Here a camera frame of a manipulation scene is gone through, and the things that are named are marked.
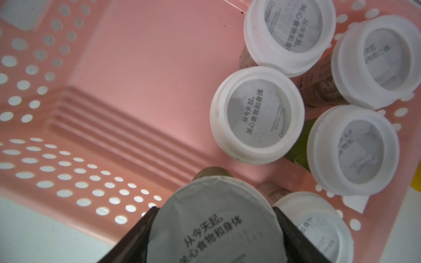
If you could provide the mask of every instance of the white plastic lid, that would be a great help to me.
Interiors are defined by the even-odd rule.
[[[148,262],[286,263],[282,229],[264,197],[235,178],[209,176],[179,189],[152,224]]]
[[[210,126],[229,156],[265,164],[284,156],[304,124],[304,103],[294,83],[281,72],[256,66],[229,76],[210,107]]]
[[[320,59],[335,29],[332,0],[254,0],[245,17],[244,38],[258,65],[294,77]]]
[[[320,186],[343,196],[372,195],[392,180],[399,140],[380,114],[354,105],[336,106],[314,123],[307,159]]]
[[[344,221],[326,200],[310,192],[289,194],[275,203],[303,235],[333,263],[351,263],[354,240]]]
[[[408,19],[380,16],[360,23],[333,50],[332,74],[351,104],[379,109],[421,83],[421,33]]]

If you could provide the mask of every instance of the yellow object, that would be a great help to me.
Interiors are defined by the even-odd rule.
[[[415,190],[421,192],[421,163],[418,165],[418,169],[415,172],[415,177],[411,185],[415,188]]]

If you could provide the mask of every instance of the pink plastic basket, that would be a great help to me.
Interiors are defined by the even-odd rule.
[[[334,0],[335,39],[384,14],[420,28],[413,2]],[[31,12],[32,1],[22,3]],[[115,244],[199,170],[222,166],[252,185],[320,194],[353,229],[355,262],[377,262],[421,158],[421,90],[379,111],[398,131],[401,160],[363,213],[285,159],[229,158],[212,136],[209,108],[244,46],[249,1],[230,3],[55,0],[32,27],[19,24],[26,14],[9,13],[14,25],[0,19],[0,194]],[[9,4],[2,12],[14,10]],[[326,109],[306,110],[312,118]]]

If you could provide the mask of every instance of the plastic rim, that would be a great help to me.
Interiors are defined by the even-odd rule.
[[[322,14],[322,31],[316,45],[303,53],[286,50],[270,35],[264,21],[264,11],[268,0],[255,0],[251,3],[244,22],[244,38],[247,49],[257,64],[274,67],[288,77],[295,77],[305,73],[317,63],[333,39],[336,29],[336,11],[331,0],[314,1]],[[256,27],[259,31],[259,41],[254,39],[252,34]]]
[[[346,68],[346,65],[349,64],[346,54],[350,52],[346,43],[353,38],[358,38],[353,52],[363,54],[367,36],[376,29],[392,30],[406,42],[409,48],[411,59],[408,76],[400,87],[393,90],[381,87],[373,79],[367,70],[364,56],[355,56],[355,63],[357,64],[355,68],[358,71],[354,74],[349,74],[349,69]],[[333,50],[332,74],[337,89],[347,101],[361,107],[379,109],[392,104],[413,92],[421,83],[421,50],[419,50],[419,46],[421,46],[421,34],[418,28],[411,21],[401,16],[386,15],[356,25],[338,41]],[[355,74],[358,74],[364,81],[364,87],[370,88],[371,94],[369,96],[367,94],[359,95],[354,90]]]
[[[231,130],[226,114],[234,91],[247,80],[268,80],[282,91],[290,104],[291,122],[285,135],[266,148],[255,148],[241,142]],[[219,86],[210,107],[210,126],[218,145],[229,156],[249,164],[266,164],[283,157],[297,141],[304,125],[304,103],[294,83],[281,72],[262,66],[242,69]]]
[[[379,171],[365,183],[350,182],[339,166],[337,142],[345,127],[354,120],[373,124],[384,146]],[[354,105],[336,106],[314,123],[307,141],[307,159],[314,179],[327,191],[343,196],[367,196],[380,192],[390,183],[399,164],[399,149],[397,134],[385,117]]]
[[[354,259],[354,240],[349,228],[339,217],[335,208],[317,194],[296,192],[277,201],[278,207],[295,224],[303,217],[319,216],[328,220],[339,238],[339,252],[334,263],[351,263]]]

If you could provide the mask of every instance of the white surface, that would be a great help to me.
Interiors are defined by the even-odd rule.
[[[381,263],[421,258],[421,193],[409,188]],[[1,263],[93,263],[111,246],[0,197]]]

